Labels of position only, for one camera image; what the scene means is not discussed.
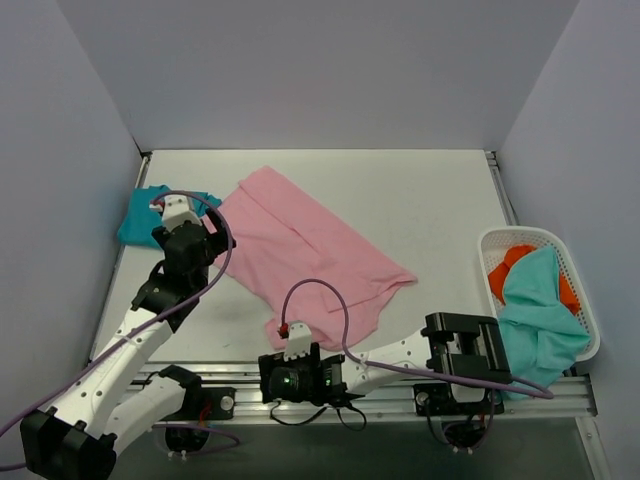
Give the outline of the pink t shirt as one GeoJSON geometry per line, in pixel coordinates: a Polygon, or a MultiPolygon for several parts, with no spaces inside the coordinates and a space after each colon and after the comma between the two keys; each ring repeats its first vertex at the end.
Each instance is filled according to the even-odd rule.
{"type": "Polygon", "coordinates": [[[356,230],[270,167],[241,180],[219,208],[236,240],[227,275],[264,300],[280,350],[283,321],[302,321],[329,351],[377,330],[396,292],[416,283],[356,230]]]}

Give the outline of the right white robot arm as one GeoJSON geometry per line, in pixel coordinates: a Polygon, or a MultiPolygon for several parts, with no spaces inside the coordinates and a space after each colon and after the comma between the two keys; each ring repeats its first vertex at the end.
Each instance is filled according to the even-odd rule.
{"type": "Polygon", "coordinates": [[[310,328],[296,321],[285,328],[285,349],[260,356],[258,366],[263,403],[345,406],[402,379],[445,375],[456,379],[443,390],[445,403],[464,413],[479,402],[479,388],[512,381],[497,320],[455,313],[430,314],[422,329],[385,346],[326,358],[310,328]]]}

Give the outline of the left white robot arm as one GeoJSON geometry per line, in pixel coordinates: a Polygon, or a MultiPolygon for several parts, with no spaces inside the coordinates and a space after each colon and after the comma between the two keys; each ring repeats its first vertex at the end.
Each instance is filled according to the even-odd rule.
{"type": "Polygon", "coordinates": [[[123,394],[150,356],[180,328],[215,281],[209,268],[236,245],[214,208],[198,218],[170,201],[153,232],[164,258],[131,302],[116,334],[70,385],[20,420],[26,468],[45,479],[106,479],[119,454],[158,421],[194,417],[205,397],[199,375],[170,365],[137,394],[123,394]]]}

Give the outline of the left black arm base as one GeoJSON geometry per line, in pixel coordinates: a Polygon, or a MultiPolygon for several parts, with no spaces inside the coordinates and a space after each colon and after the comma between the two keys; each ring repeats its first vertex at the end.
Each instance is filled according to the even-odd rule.
{"type": "MultiPolygon", "coordinates": [[[[213,421],[230,420],[234,415],[236,390],[232,387],[204,387],[197,394],[187,394],[184,405],[164,418],[169,423],[196,422],[210,428],[213,421]]],[[[200,453],[211,433],[184,428],[165,430],[164,442],[170,451],[200,453]]]]}

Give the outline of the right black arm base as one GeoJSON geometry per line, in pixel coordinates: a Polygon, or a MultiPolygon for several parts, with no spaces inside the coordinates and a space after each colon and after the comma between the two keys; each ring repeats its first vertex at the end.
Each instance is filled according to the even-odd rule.
{"type": "Polygon", "coordinates": [[[435,441],[469,455],[481,447],[495,417],[505,411],[501,394],[490,390],[483,391],[479,401],[458,402],[448,384],[419,383],[413,396],[415,412],[427,420],[435,441]]]}

